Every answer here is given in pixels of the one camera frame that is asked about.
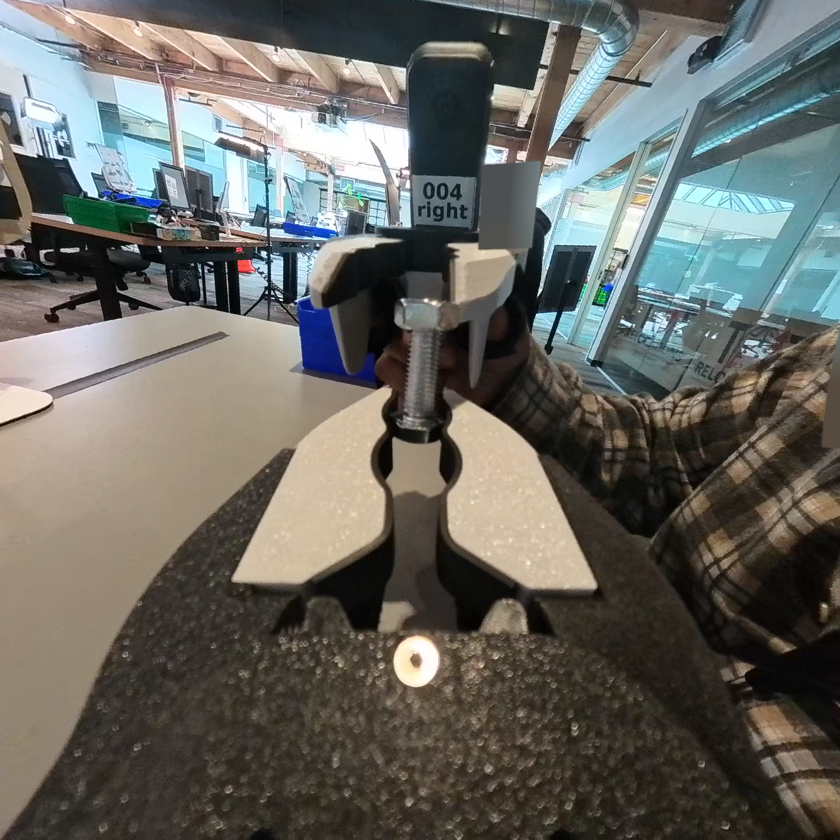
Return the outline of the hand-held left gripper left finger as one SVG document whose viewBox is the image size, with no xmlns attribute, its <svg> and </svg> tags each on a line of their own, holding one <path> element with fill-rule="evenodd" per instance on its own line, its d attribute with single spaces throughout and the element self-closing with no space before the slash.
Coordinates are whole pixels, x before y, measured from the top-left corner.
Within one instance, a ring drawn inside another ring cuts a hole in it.
<svg viewBox="0 0 840 840">
<path fill-rule="evenodd" d="M 379 626 L 395 563 L 391 400 L 372 391 L 300 441 L 232 583 L 332 597 L 354 627 Z"/>
</svg>

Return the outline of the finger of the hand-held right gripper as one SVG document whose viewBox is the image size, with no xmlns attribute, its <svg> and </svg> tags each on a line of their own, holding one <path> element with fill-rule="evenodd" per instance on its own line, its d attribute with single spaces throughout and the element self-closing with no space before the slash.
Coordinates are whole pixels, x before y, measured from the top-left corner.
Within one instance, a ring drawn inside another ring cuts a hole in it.
<svg viewBox="0 0 840 840">
<path fill-rule="evenodd" d="M 404 375 L 410 339 L 395 320 L 410 296 L 410 233 L 336 237 L 324 244 L 309 279 L 313 307 L 329 312 L 344 369 L 359 373 L 368 353 L 377 375 Z"/>
<path fill-rule="evenodd" d="M 457 310 L 455 329 L 466 324 L 469 385 L 475 388 L 484 362 L 490 320 L 511 294 L 520 251 L 480 248 L 477 242 L 448 245 L 448 296 Z"/>
</svg>

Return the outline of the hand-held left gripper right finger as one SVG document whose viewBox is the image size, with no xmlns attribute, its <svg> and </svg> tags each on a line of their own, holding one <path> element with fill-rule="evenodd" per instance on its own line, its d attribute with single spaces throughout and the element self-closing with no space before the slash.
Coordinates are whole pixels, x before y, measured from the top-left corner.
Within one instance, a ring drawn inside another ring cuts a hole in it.
<svg viewBox="0 0 840 840">
<path fill-rule="evenodd" d="M 444 495 L 438 579 L 459 629 L 513 600 L 590 597 L 595 575 L 534 448 L 469 401 L 448 401 L 441 437 Z"/>
</svg>

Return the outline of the blue plastic bin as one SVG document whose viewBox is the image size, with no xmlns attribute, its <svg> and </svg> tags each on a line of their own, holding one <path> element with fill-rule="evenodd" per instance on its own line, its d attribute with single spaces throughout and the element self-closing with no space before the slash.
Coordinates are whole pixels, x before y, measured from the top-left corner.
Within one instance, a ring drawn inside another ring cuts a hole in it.
<svg viewBox="0 0 840 840">
<path fill-rule="evenodd" d="M 372 388 L 378 386 L 373 353 L 366 354 L 364 365 L 358 373 L 350 374 L 344 368 L 329 310 L 317 309 L 312 305 L 310 297 L 302 297 L 297 301 L 297 319 L 301 365 L 305 371 L 350 380 L 357 385 Z"/>
</svg>

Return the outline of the steel hex bolt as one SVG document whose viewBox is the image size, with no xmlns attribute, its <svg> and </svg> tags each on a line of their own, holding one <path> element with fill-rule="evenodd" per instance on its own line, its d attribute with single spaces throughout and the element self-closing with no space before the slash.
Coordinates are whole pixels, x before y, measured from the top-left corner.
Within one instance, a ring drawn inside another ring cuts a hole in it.
<svg viewBox="0 0 840 840">
<path fill-rule="evenodd" d="M 409 334 L 403 408 L 397 425 L 410 433 L 429 433 L 438 425 L 438 360 L 443 334 L 456 329 L 459 310 L 449 301 L 402 298 L 395 325 Z"/>
</svg>

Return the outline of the steel hex nut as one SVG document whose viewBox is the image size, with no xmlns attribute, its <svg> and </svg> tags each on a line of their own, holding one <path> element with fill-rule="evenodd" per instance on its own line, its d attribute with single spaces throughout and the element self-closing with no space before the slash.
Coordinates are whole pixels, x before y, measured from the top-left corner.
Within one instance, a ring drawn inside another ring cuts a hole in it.
<svg viewBox="0 0 840 840">
<path fill-rule="evenodd" d="M 428 445 L 441 439 L 451 415 L 447 410 L 435 416 L 417 418 L 395 410 L 388 414 L 388 423 L 395 438 L 412 445 Z"/>
</svg>

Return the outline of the person's right forearm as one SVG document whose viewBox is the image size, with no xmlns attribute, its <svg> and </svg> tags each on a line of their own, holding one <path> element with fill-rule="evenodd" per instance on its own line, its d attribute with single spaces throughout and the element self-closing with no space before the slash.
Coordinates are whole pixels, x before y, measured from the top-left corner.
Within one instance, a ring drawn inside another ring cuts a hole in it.
<svg viewBox="0 0 840 840">
<path fill-rule="evenodd" d="M 782 803 L 838 838 L 839 457 L 823 445 L 838 326 L 662 399 L 598 395 L 530 338 L 488 409 L 648 538 Z"/>
</svg>

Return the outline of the person's right hand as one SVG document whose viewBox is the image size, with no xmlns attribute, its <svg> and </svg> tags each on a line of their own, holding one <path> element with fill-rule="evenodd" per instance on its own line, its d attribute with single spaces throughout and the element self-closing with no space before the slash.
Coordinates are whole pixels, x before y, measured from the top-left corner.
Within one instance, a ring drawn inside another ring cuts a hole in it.
<svg viewBox="0 0 840 840">
<path fill-rule="evenodd" d="M 442 338 L 438 355 L 438 389 L 451 391 L 458 396 L 487 408 L 504 393 L 512 379 L 528 361 L 531 338 L 526 325 L 511 321 L 510 312 L 501 307 L 490 319 L 488 340 L 498 342 L 515 339 L 511 352 L 499 359 L 485 359 L 475 386 L 469 382 L 469 354 L 462 348 L 453 333 Z M 411 337 L 400 333 L 388 344 L 374 366 L 377 378 L 398 394 L 403 394 L 407 365 L 410 359 Z"/>
</svg>

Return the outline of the black display board on stand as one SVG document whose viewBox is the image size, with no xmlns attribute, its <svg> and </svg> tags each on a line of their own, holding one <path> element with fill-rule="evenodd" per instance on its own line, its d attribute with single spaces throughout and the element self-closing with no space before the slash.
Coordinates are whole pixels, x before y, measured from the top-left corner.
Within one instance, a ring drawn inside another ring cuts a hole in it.
<svg viewBox="0 0 840 840">
<path fill-rule="evenodd" d="M 538 298 L 538 313 L 554 314 L 544 344 L 546 354 L 553 351 L 553 340 L 563 314 L 577 309 L 595 251 L 596 247 L 591 245 L 556 245 L 553 249 Z"/>
</svg>

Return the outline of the black tripod light stand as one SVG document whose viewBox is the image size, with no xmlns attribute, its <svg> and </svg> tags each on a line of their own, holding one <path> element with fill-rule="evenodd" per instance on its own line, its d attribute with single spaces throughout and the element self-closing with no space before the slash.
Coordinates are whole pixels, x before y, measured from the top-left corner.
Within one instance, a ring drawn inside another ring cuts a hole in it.
<svg viewBox="0 0 840 840">
<path fill-rule="evenodd" d="M 258 300 L 245 314 L 250 314 L 257 305 L 261 302 L 266 303 L 266 318 L 271 319 L 271 310 L 274 305 L 277 305 L 292 321 L 298 325 L 298 316 L 293 313 L 289 306 L 284 302 L 281 292 L 274 282 L 273 277 L 273 252 L 271 244 L 270 232 L 270 185 L 272 178 L 269 174 L 269 149 L 268 145 L 263 141 L 252 140 L 245 136 L 236 136 L 230 133 L 222 132 L 217 137 L 215 144 L 218 148 L 233 152 L 238 158 L 242 160 L 257 161 L 262 164 L 263 183 L 264 183 L 264 210 L 259 216 L 262 219 L 262 226 L 265 234 L 265 260 L 266 260 L 266 284 L 263 292 Z"/>
</svg>

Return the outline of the black ceiling panel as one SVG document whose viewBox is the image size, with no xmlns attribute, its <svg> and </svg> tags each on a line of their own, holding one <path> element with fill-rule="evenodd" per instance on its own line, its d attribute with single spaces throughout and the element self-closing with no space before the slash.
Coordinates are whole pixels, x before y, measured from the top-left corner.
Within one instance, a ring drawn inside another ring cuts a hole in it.
<svg viewBox="0 0 840 840">
<path fill-rule="evenodd" d="M 532 88 L 549 24 L 409 1 L 69 1 L 71 11 L 405 68 L 431 41 L 481 43 L 499 85 Z"/>
</svg>

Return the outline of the black computer monitor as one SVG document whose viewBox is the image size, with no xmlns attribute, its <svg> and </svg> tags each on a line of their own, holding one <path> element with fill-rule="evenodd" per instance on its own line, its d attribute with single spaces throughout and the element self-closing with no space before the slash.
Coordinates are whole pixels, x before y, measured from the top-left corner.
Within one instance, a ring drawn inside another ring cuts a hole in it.
<svg viewBox="0 0 840 840">
<path fill-rule="evenodd" d="M 177 213 L 189 213 L 191 204 L 187 194 L 186 176 L 181 167 L 173 164 L 160 163 L 161 199 L 168 202 L 171 209 Z"/>
<path fill-rule="evenodd" d="M 194 217 L 203 222 L 214 222 L 216 213 L 212 175 L 186 166 L 185 181 L 187 198 Z"/>
</svg>

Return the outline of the black office chair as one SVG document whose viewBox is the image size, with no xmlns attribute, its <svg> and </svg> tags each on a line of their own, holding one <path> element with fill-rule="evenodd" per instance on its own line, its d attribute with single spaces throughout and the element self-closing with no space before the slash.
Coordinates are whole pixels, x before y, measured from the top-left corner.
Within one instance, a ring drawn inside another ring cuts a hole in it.
<svg viewBox="0 0 840 840">
<path fill-rule="evenodd" d="M 118 299 L 126 303 L 132 311 L 138 311 L 142 308 L 151 311 L 161 311 L 162 308 L 159 306 L 126 294 L 128 285 L 125 277 L 128 274 L 137 275 L 146 284 L 151 283 L 146 273 L 151 263 L 143 259 L 141 255 L 125 248 L 106 248 L 106 255 L 108 257 L 108 264 L 112 269 L 115 287 L 118 290 Z M 89 248 L 69 251 L 55 247 L 54 250 L 45 253 L 45 257 L 54 268 L 64 274 L 75 276 L 77 280 L 84 280 L 85 277 L 95 277 L 97 267 L 95 256 Z M 71 296 L 67 301 L 46 311 L 44 319 L 47 323 L 58 323 L 60 321 L 59 312 L 64 310 L 74 311 L 79 306 L 99 301 L 100 294 L 97 289 L 76 294 Z"/>
</svg>

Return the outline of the wooden office desk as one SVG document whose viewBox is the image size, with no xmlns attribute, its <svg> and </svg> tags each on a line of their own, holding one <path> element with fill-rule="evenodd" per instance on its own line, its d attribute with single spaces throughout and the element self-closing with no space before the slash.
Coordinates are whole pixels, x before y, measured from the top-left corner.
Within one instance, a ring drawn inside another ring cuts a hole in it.
<svg viewBox="0 0 840 840">
<path fill-rule="evenodd" d="M 216 309 L 241 314 L 238 262 L 249 251 L 267 249 L 266 239 L 247 234 L 224 235 L 217 240 L 198 239 L 172 241 L 118 233 L 74 223 L 67 216 L 35 213 L 30 220 L 33 243 L 48 239 L 57 250 L 60 245 L 84 245 L 93 259 L 97 300 L 106 321 L 120 319 L 122 304 L 132 306 L 134 299 L 117 288 L 116 269 L 111 265 L 108 250 L 133 245 L 149 252 L 152 262 L 166 266 L 189 266 L 209 263 L 213 266 Z"/>
</svg>

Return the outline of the green plastic crate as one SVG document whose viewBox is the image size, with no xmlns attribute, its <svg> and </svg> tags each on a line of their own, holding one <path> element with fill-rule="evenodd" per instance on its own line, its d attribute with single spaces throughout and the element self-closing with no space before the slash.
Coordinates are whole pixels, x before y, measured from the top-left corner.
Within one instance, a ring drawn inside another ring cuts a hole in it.
<svg viewBox="0 0 840 840">
<path fill-rule="evenodd" d="M 133 224 L 147 224 L 151 220 L 147 208 L 132 204 L 69 194 L 62 196 L 62 204 L 65 215 L 75 224 L 113 233 L 131 234 Z"/>
</svg>

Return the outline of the white stand base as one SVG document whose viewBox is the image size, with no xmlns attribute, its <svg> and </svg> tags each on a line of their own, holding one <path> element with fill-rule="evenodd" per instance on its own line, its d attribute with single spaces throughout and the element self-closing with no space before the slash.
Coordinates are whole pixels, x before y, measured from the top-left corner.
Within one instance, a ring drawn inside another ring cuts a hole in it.
<svg viewBox="0 0 840 840">
<path fill-rule="evenodd" d="M 5 426 L 42 413 L 53 404 L 54 398 L 47 392 L 2 383 L 0 424 Z"/>
</svg>

